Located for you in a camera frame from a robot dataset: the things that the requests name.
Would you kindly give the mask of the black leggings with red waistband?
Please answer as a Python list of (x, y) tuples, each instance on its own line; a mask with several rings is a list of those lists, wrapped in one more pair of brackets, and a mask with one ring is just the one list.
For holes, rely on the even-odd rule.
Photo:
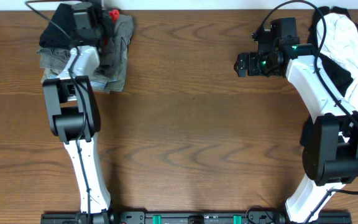
[(74, 46), (89, 45), (102, 48), (106, 45), (108, 39), (113, 36), (114, 24), (119, 18), (119, 11), (116, 9), (107, 10), (102, 7), (101, 25), (103, 28), (103, 37), (99, 41), (80, 41), (74, 34), (75, 21), (69, 4), (61, 3), (47, 28), (42, 32), (39, 45), (43, 48), (71, 49)]

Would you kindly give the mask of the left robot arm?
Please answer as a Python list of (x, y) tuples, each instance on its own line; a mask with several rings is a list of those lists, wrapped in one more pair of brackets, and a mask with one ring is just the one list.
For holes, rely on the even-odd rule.
[(110, 223), (111, 196), (98, 156), (101, 118), (89, 76), (99, 66), (96, 47), (70, 50), (70, 59), (57, 78), (42, 84), (51, 132), (70, 156), (80, 191), (80, 212), (45, 214), (42, 223)]

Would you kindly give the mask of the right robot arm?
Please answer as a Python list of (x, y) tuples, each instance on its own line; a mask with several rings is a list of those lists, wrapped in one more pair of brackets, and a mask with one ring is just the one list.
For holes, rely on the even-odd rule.
[(298, 91), (312, 126), (304, 142), (305, 175), (285, 202), (292, 223), (311, 223), (335, 193), (349, 194), (345, 185), (358, 178), (358, 111), (345, 99), (320, 66), (310, 44), (269, 47), (240, 53), (234, 64), (239, 77), (277, 72)]

